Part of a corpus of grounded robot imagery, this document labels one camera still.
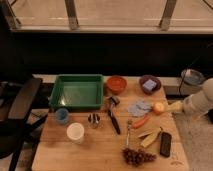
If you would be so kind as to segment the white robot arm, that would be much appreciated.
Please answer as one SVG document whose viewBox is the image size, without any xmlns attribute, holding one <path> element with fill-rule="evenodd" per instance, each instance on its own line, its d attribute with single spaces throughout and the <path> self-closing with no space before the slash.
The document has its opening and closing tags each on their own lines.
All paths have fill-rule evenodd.
<svg viewBox="0 0 213 171">
<path fill-rule="evenodd" d="M 213 78 L 207 79 L 200 91 L 183 101 L 175 101 L 165 107 L 166 112 L 182 112 L 200 118 L 213 109 Z"/>
</svg>

